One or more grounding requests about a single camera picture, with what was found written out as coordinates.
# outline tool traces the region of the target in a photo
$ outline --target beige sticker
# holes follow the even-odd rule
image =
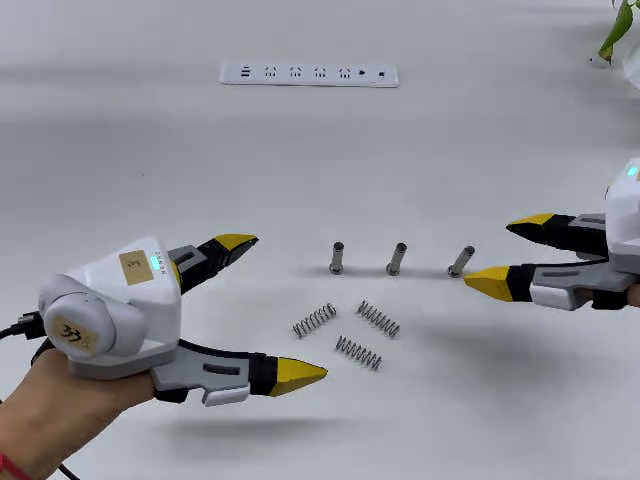
[[[153,280],[153,273],[144,250],[123,253],[120,255],[120,263],[127,279],[127,285],[137,285]]]
[[[53,319],[53,335],[59,340],[88,353],[95,353],[98,345],[97,333],[70,322],[59,315]]]

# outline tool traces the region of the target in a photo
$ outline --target electrical outlet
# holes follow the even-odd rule
[[[305,64],[224,62],[220,82],[229,85],[317,85],[397,87],[398,69],[390,64]]]

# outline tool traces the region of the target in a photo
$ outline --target yellow fingertip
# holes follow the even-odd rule
[[[257,238],[258,237],[256,237],[255,235],[245,235],[241,233],[226,233],[224,235],[218,235],[217,237],[215,237],[216,241],[229,251],[242,245],[243,243],[256,240]]]
[[[328,370],[301,360],[278,357],[278,377],[269,396],[293,392],[327,376]]]
[[[480,272],[470,273],[464,277],[464,283],[479,292],[503,302],[513,302],[507,275],[509,267],[487,268]]]
[[[539,213],[530,217],[521,218],[515,222],[511,222],[509,225],[518,225],[520,223],[532,223],[534,225],[544,225],[547,220],[553,217],[555,213]]]

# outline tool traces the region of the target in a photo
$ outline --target wrist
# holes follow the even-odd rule
[[[44,412],[15,407],[11,403],[0,405],[0,454],[6,455],[33,480],[45,479],[64,460],[56,448],[60,437]],[[5,477],[15,480],[10,474]]]

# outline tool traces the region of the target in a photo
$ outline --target metal spring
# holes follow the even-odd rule
[[[382,363],[382,357],[380,355],[373,353],[371,350],[347,339],[346,337],[343,337],[342,335],[338,338],[336,350],[344,353],[356,362],[366,365],[371,368],[371,370],[378,370],[378,367],[380,367],[380,364]]]
[[[308,315],[304,320],[296,323],[293,326],[293,331],[298,335],[298,338],[302,338],[314,331],[316,328],[320,328],[337,314],[338,311],[336,310],[336,307],[327,303],[324,307],[319,308],[311,315]]]
[[[357,313],[369,320],[369,323],[382,330],[391,338],[395,337],[398,331],[400,331],[400,325],[392,322],[389,317],[377,310],[373,305],[370,305],[366,300],[362,301]]]

